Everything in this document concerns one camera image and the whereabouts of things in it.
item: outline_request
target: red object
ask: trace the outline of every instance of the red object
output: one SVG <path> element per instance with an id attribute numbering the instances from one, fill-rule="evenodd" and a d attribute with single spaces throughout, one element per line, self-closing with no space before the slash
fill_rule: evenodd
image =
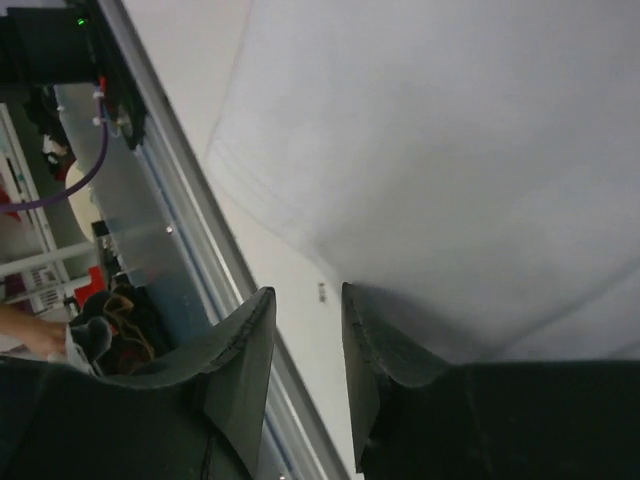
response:
<path id="1" fill-rule="evenodd" d="M 80 308 L 84 306 L 91 295 L 107 289 L 104 279 L 102 278 L 100 267 L 91 267 L 89 269 L 89 277 L 91 277 L 91 283 L 89 285 L 76 288 L 74 291 Z"/>
<path id="2" fill-rule="evenodd" d="M 7 192 L 4 191 L 4 188 L 0 187 L 0 204 L 5 204 L 5 203 L 13 203 L 13 202 L 11 201 L 11 198 L 9 198 L 9 195 L 7 194 Z M 15 218 L 19 222 L 21 221 L 20 215 L 18 215 L 16 212 L 6 213 L 5 215 L 10 216 L 11 218 Z"/>

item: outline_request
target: purple cable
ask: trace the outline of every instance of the purple cable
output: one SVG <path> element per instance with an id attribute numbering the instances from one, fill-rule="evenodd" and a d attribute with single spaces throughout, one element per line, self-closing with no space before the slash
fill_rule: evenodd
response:
<path id="1" fill-rule="evenodd" d="M 98 171 L 100 171 L 100 168 L 104 163 L 104 159 L 107 157 L 107 146 L 109 145 L 109 130 L 107 126 L 108 120 L 104 118 L 102 115 L 102 100 L 100 100 L 100 116 L 98 118 L 101 118 L 103 120 L 102 121 L 102 143 L 100 144 L 100 153 L 98 153 L 98 159 L 96 160 L 96 163 L 93 165 L 93 167 L 91 167 L 91 170 L 89 170 L 81 180 L 71 185 L 66 190 L 56 193 L 55 195 L 51 195 L 50 197 L 41 198 L 39 200 L 34 200 L 32 202 L 1 204 L 0 214 L 23 212 L 25 210 L 33 210 L 36 208 L 53 205 L 54 203 L 58 203 L 58 202 L 61 202 L 62 200 L 66 200 L 71 195 L 76 193 L 78 190 L 86 186 L 91 180 L 93 180 L 93 177 L 95 177 Z"/>

